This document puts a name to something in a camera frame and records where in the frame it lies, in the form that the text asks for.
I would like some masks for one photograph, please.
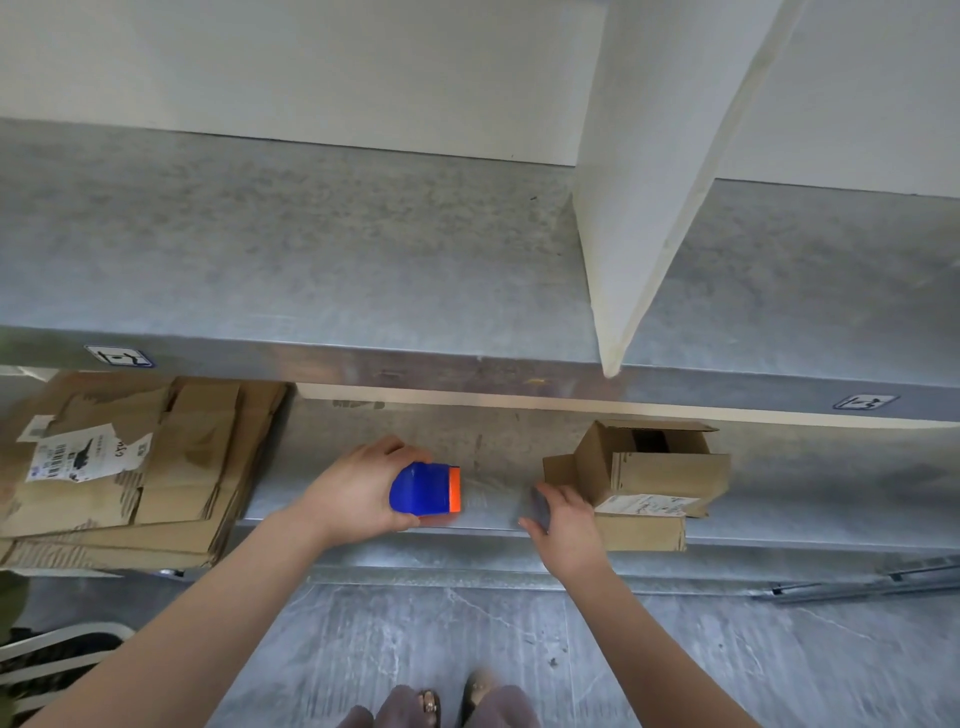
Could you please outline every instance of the hand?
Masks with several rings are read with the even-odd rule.
[[[537,490],[550,506],[550,532],[531,519],[519,523],[533,539],[546,569],[568,589],[579,578],[609,569],[590,504],[569,485],[538,483]]]
[[[404,445],[395,435],[388,435],[341,455],[291,510],[316,533],[320,549],[414,528],[420,519],[390,507],[390,487],[411,463],[431,460],[425,449]]]

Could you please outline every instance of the floor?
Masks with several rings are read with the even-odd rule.
[[[37,579],[21,624],[142,626],[181,583]],[[666,629],[763,725],[956,726],[960,596],[777,607],[643,597]],[[305,584],[240,674],[212,728],[335,726],[397,683],[455,706],[486,663],[530,695],[544,726],[636,726],[586,625],[555,592]]]

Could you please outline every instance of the blue bottle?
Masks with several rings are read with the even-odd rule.
[[[415,516],[460,513],[460,468],[443,463],[412,463],[390,488],[390,507]]]

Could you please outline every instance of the purple pants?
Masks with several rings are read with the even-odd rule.
[[[540,721],[526,693],[516,685],[508,685],[487,693],[467,721],[467,727],[540,728]],[[426,728],[426,716],[417,692],[409,686],[398,685],[383,701],[376,718],[366,708],[356,705],[338,728]]]

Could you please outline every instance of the white label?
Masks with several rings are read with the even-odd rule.
[[[57,415],[34,415],[30,423],[16,438],[18,443],[38,443],[47,433],[47,427],[57,418]]]
[[[879,409],[899,398],[900,395],[853,395],[838,401],[833,409]]]
[[[87,344],[84,349],[97,357],[104,364],[111,367],[134,367],[137,369],[151,369],[154,362],[139,349],[127,347],[101,347]]]
[[[83,483],[136,470],[150,452],[153,437],[153,434],[144,435],[127,445],[116,436],[113,425],[98,425],[45,437],[36,443],[27,482],[73,480]]]
[[[610,496],[593,510],[596,513],[617,513],[622,516],[684,516],[684,508],[699,500],[677,496]]]

